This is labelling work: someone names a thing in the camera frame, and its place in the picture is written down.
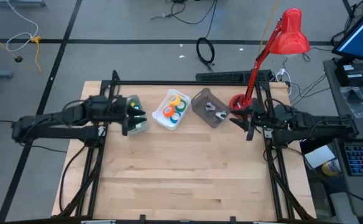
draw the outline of lamp arm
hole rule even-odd
[[[249,79],[248,89],[246,90],[245,97],[244,97],[244,101],[245,101],[246,105],[251,104],[251,102],[250,102],[251,99],[250,98],[252,97],[252,93],[254,91],[254,83],[255,83],[257,72],[259,71],[259,68],[262,65],[262,62],[269,55],[271,45],[274,43],[275,38],[278,36],[278,33],[281,31],[281,26],[282,26],[281,19],[279,19],[278,22],[277,22],[277,25],[275,25],[273,33],[271,34],[270,39],[267,42],[265,48],[259,54],[259,56],[257,56],[257,58],[255,60],[254,68],[252,69],[250,79]]]

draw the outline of gray desk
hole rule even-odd
[[[336,66],[335,63],[332,60],[326,60],[323,62],[324,64],[324,70],[325,74],[329,81],[329,87],[331,88],[331,92],[335,101],[336,109],[339,113],[339,115],[342,114],[351,114],[352,117],[354,115],[351,113],[349,107],[347,106],[346,102],[344,101],[344,98],[342,97],[342,94],[340,93],[340,84],[338,82],[338,79],[336,78],[336,75],[334,73]],[[360,134],[358,136],[358,139],[363,139],[363,118],[355,119],[357,128],[360,131]],[[339,159],[339,164],[341,166],[342,174],[344,177],[344,181],[346,183],[346,187],[348,191],[363,197],[363,177],[353,177],[349,176],[347,172],[347,167],[345,166],[345,163],[343,162],[343,156],[341,153],[341,150],[338,146],[337,140],[335,140],[332,143],[332,147],[336,153],[336,157]],[[351,207],[353,212],[358,217],[363,217],[363,202],[354,198],[349,197]]]

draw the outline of black box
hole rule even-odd
[[[335,70],[341,86],[363,86],[363,64],[338,65]]]

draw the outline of white cable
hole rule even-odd
[[[276,81],[277,82],[280,82],[280,80],[278,80],[278,76],[281,75],[281,78],[282,78],[283,74],[287,74],[288,81],[289,81],[289,83],[291,83],[292,82],[291,76],[288,74],[288,72],[284,68],[280,68],[280,70],[278,71],[278,73],[275,74]],[[290,96],[291,94],[292,94],[292,87],[289,87],[288,96]]]
[[[22,16],[22,15],[20,15],[15,9],[14,9],[14,7],[10,4],[10,2],[9,2],[9,0],[6,0],[6,2],[8,3],[8,5],[10,6],[10,8],[18,15],[18,16],[20,16],[21,18],[23,18],[24,20],[26,20],[26,21],[28,21],[28,22],[30,22],[30,23],[32,23],[33,25],[35,25],[36,27],[37,27],[37,30],[35,31],[35,34],[34,35],[32,35],[32,34],[30,34],[30,33],[28,33],[28,32],[23,32],[23,33],[20,33],[20,34],[17,34],[17,35],[15,35],[14,37],[12,37],[12,38],[10,38],[7,42],[6,42],[6,48],[8,49],[8,51],[10,51],[10,52],[16,52],[16,51],[18,51],[18,50],[20,50],[20,49],[22,49],[24,46],[26,46],[30,41],[31,41],[31,39],[32,38],[34,38],[36,35],[37,35],[37,33],[38,33],[38,30],[39,30],[39,26],[38,26],[38,24],[36,24],[36,23],[34,23],[34,22],[32,22],[31,20],[29,20],[29,19],[27,19],[27,18],[25,18],[24,16]],[[19,47],[18,49],[15,49],[15,50],[11,50],[11,49],[9,49],[9,42],[11,41],[11,40],[13,40],[13,39],[15,39],[16,37],[18,37],[18,36],[21,36],[21,35],[29,35],[30,36],[30,39],[29,40],[27,40],[27,42],[25,43],[25,44],[23,44],[21,47]]]

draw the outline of desk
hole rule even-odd
[[[346,104],[346,101],[344,100],[344,98],[342,97],[342,94],[340,92],[341,86],[340,86],[339,81],[336,78],[336,75],[334,72],[336,69],[336,65],[335,65],[334,61],[325,60],[323,62],[323,65],[324,65],[325,74],[328,78],[329,87],[331,88],[332,96],[335,101],[335,105],[336,105],[338,114],[339,115],[350,114],[352,116],[352,118],[354,118],[354,115],[351,113],[350,108]],[[360,91],[362,92],[362,95],[363,95],[363,86],[360,87]],[[358,130],[360,131],[360,134],[358,135],[357,138],[363,139],[363,118],[354,119],[354,120],[356,122]],[[351,191],[352,193],[363,197],[363,177],[349,176],[346,165],[343,161],[342,154],[340,152],[340,148],[336,141],[333,142],[332,148],[334,149],[334,151],[336,153],[336,157],[340,161],[339,164],[341,166],[342,174],[343,174],[347,189],[349,191]],[[353,212],[358,217],[363,217],[363,202],[354,197],[350,197],[350,203],[351,203]]]
[[[82,99],[99,93],[101,82],[86,82]],[[191,98],[207,86],[123,85],[124,96],[137,94],[147,112],[150,128],[136,136],[121,136],[112,124],[106,137],[93,218],[148,220],[262,220],[275,221],[270,175],[262,154],[263,135],[246,141],[246,133],[225,121],[213,129],[191,109],[176,130],[170,131],[151,117],[168,89]],[[286,85],[271,83],[272,96],[289,104]],[[228,102],[244,86],[210,86],[221,101]],[[81,148],[71,140],[65,164]],[[291,147],[299,148],[298,142]],[[315,217],[303,158],[285,151],[285,168],[291,191],[306,211]],[[66,205],[81,184],[86,151],[71,164],[64,187]],[[58,214],[58,195],[53,214]]]

